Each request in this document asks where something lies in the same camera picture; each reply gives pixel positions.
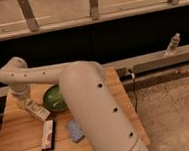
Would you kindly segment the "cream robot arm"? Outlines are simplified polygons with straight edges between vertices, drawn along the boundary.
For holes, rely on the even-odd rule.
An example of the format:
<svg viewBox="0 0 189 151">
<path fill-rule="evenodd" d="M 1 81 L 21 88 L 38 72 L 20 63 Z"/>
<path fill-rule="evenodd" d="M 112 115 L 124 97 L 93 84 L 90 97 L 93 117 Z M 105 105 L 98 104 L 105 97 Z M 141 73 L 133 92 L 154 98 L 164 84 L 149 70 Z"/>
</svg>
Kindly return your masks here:
<svg viewBox="0 0 189 151">
<path fill-rule="evenodd" d="M 102 65 L 68 62 L 30 68 L 14 57 L 0 69 L 0 82 L 23 99 L 32 83 L 57 84 L 65 103 L 94 151 L 149 151 L 105 85 Z"/>
</svg>

